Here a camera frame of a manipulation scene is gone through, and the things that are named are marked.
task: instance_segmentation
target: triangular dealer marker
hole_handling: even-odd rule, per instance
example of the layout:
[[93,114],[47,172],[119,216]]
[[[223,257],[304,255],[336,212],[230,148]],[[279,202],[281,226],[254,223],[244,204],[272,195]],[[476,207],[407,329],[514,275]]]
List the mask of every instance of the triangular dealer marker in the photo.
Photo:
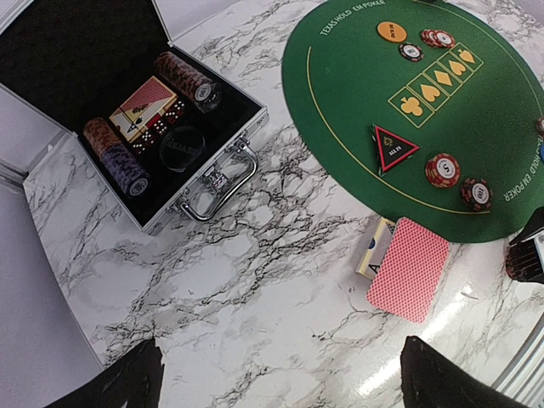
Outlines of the triangular dealer marker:
[[419,146],[389,132],[383,127],[372,126],[377,143],[380,173],[385,173],[419,150]]

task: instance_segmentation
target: marble table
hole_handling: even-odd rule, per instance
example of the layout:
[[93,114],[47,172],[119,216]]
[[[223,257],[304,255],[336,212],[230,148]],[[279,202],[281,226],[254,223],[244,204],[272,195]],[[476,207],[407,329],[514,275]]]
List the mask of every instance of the marble table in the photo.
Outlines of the marble table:
[[[59,285],[105,365],[157,338],[161,407],[402,406],[408,335],[491,385],[544,311],[542,286],[505,276],[506,241],[451,245],[422,325],[366,301],[354,268],[378,217],[312,157],[281,89],[286,40],[320,3],[243,1],[176,41],[270,110],[252,140],[258,175],[212,222],[139,233],[72,137],[25,182]],[[453,3],[544,80],[544,28],[514,2]]]

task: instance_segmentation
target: poker table layout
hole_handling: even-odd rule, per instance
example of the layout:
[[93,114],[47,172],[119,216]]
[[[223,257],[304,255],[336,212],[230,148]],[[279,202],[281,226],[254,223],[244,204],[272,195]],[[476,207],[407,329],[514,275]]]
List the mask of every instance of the poker table layout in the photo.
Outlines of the poker table layout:
[[[386,21],[422,49],[421,61],[404,58],[397,42],[380,36]],[[426,29],[449,32],[456,46],[428,46],[420,37]],[[505,39],[453,5],[324,3],[292,33],[282,76],[306,145],[341,186],[385,218],[411,218],[448,241],[486,242],[520,230],[543,205],[541,84]],[[375,126],[420,149],[380,175]],[[461,169],[449,189],[425,175],[439,153],[454,156]],[[487,180],[489,211],[463,203],[466,178]]]

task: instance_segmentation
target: playing card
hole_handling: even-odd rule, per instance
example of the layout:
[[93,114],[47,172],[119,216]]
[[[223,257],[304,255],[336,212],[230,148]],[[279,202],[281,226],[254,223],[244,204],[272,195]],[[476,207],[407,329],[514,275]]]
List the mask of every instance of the playing card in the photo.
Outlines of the playing card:
[[365,256],[357,269],[358,274],[363,275],[371,281],[376,278],[383,258],[385,258],[385,253],[393,239],[394,226],[395,223],[393,221],[380,218],[376,232],[372,236],[369,246],[365,251]]
[[376,308],[423,323],[448,252],[444,238],[401,218],[366,298]]
[[132,143],[151,127],[150,121],[157,115],[162,116],[177,98],[176,93],[152,76],[110,116],[110,120],[128,143]]

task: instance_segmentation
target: yellow diamond symbol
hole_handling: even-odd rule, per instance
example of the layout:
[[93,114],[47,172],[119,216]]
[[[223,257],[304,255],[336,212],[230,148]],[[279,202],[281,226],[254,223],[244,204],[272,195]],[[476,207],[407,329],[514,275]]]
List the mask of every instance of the yellow diamond symbol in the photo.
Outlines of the yellow diamond symbol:
[[451,86],[450,76],[445,72],[435,71],[434,76],[436,77],[436,80],[442,85],[448,85],[449,87]]

